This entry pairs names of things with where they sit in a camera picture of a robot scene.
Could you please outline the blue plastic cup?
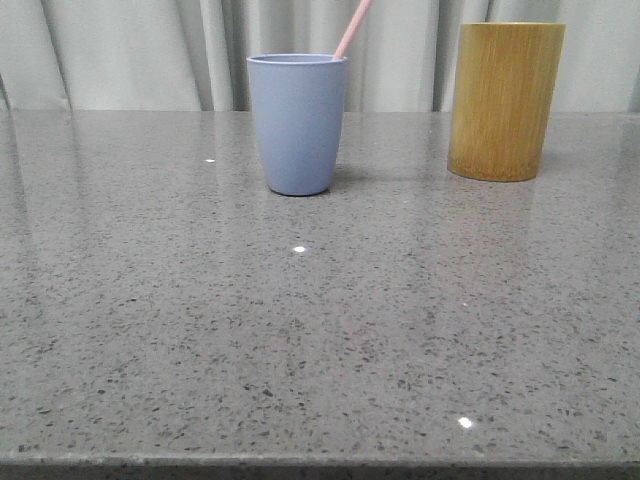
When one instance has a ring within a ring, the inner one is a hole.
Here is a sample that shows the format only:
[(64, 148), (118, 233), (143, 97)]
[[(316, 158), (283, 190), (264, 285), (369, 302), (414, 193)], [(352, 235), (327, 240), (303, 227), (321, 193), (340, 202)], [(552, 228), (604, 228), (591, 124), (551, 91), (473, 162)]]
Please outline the blue plastic cup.
[(286, 196), (325, 192), (340, 144), (348, 60), (267, 54), (249, 57), (247, 70), (268, 187)]

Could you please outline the pink chopstick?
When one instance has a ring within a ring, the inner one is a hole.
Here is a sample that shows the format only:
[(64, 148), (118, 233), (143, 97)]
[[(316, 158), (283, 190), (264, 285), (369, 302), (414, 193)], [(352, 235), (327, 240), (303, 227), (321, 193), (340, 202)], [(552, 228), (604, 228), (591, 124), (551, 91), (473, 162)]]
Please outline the pink chopstick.
[(354, 37), (356, 36), (358, 29), (363, 23), (364, 18), (366, 17), (366, 14), (369, 8), (371, 7), (372, 3), (373, 3), (372, 0), (359, 1), (357, 8), (351, 17), (351, 20), (347, 28), (345, 29), (345, 32), (342, 35), (336, 50), (332, 55), (333, 61), (340, 61), (345, 57), (346, 52), (349, 46), (351, 45), (351, 43), (353, 42)]

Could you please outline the bamboo cylinder holder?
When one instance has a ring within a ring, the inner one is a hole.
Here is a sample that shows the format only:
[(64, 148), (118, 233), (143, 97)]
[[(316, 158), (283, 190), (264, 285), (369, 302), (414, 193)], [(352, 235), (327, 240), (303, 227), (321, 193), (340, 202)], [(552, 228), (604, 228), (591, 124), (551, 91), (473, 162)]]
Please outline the bamboo cylinder holder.
[(450, 172), (493, 182), (537, 176), (564, 34), (561, 23), (460, 26)]

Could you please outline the grey pleated curtain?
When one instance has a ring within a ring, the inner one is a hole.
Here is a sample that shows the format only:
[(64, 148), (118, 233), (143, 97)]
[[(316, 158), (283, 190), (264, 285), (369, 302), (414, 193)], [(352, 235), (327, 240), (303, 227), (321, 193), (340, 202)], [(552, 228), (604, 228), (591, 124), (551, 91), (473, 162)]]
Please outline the grey pleated curtain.
[[(5, 1), (5, 110), (244, 110), (245, 60), (330, 53), (353, 1)], [(639, 108), (635, 1), (376, 1), (354, 39), (350, 111), (447, 111), (459, 28), (566, 27), (553, 107)]]

